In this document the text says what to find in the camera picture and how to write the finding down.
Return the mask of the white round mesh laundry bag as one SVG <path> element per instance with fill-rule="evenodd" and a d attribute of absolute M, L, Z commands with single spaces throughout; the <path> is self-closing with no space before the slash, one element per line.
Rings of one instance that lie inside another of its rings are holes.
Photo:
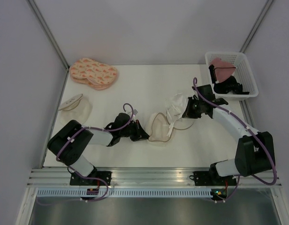
<path fill-rule="evenodd" d="M 161 113 L 153 113 L 145 126 L 145 132 L 149 135 L 148 142 L 155 145 L 164 145 L 170 142 L 176 131 L 184 131 L 192 127 L 194 119 L 180 118 L 174 122 L 171 128 L 167 117 Z"/>

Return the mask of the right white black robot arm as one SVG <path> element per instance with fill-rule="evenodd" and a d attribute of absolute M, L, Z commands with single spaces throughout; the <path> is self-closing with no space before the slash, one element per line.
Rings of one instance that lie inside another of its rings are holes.
<path fill-rule="evenodd" d="M 221 184 L 228 176 L 252 176 L 263 184 L 276 184 L 274 141 L 269 132 L 260 132 L 240 119 L 223 98 L 216 98 L 210 85 L 193 85 L 195 95 L 188 98 L 183 118 L 199 119 L 203 114 L 220 123 L 236 140 L 233 159 L 210 165 L 209 181 Z"/>

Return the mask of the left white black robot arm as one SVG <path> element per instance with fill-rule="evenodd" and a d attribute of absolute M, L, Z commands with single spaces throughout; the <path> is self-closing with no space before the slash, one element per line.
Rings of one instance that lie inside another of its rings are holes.
<path fill-rule="evenodd" d="M 112 147 L 121 138 L 131 141 L 148 140 L 149 135 L 142 128 L 139 120 L 132 115 L 120 113 L 104 129 L 83 127 L 78 121 L 71 120 L 48 142 L 47 148 L 63 163 L 71 174 L 71 186 L 109 186 L 111 171 L 99 171 L 84 156 L 89 145 Z"/>

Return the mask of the white bra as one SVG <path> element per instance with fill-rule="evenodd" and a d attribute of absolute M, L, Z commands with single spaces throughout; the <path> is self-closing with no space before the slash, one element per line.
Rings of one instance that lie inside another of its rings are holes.
<path fill-rule="evenodd" d="M 166 100 L 166 119 L 169 124 L 168 137 L 171 136 L 174 129 L 186 130 L 193 125 L 193 120 L 183 118 L 187 103 L 188 98 L 182 93 L 178 93 Z"/>

